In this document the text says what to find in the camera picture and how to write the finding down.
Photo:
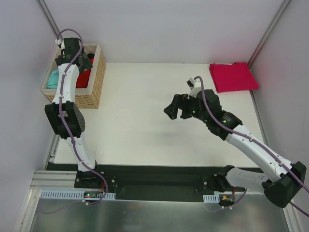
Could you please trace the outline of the red t shirt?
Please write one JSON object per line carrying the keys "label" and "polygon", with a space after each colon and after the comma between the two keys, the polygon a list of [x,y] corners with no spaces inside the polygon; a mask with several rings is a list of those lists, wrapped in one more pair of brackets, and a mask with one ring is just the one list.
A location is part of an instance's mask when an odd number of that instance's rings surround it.
{"label": "red t shirt", "polygon": [[[87,54],[87,56],[90,59],[91,64],[93,64],[95,54],[89,53]],[[88,87],[90,73],[91,73],[91,68],[80,73],[79,77],[77,78],[76,88],[87,88]]]}

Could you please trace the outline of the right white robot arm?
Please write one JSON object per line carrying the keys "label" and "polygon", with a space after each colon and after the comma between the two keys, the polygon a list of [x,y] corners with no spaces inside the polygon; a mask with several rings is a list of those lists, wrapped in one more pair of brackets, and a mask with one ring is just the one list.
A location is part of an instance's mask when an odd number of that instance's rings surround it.
{"label": "right white robot arm", "polygon": [[239,149],[262,170],[256,173],[227,165],[208,181],[211,189],[220,192],[232,187],[251,189],[263,193],[280,208],[285,208],[301,190],[306,166],[299,161],[292,163],[258,141],[240,119],[222,110],[213,90],[199,91],[195,96],[175,94],[164,113],[174,120],[179,110],[182,119],[193,117],[202,121],[212,134]]}

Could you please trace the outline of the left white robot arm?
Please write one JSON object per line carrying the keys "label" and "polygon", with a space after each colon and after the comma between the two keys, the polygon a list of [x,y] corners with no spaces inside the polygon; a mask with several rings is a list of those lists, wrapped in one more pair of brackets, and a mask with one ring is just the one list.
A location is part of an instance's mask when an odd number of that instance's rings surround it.
{"label": "left white robot arm", "polygon": [[71,148],[78,165],[78,178],[85,178],[91,188],[101,185],[97,162],[90,153],[84,138],[85,119],[75,104],[76,83],[81,71],[92,68],[90,59],[84,52],[80,38],[57,39],[61,49],[55,59],[58,70],[58,85],[51,104],[44,107],[45,114],[56,135]]}

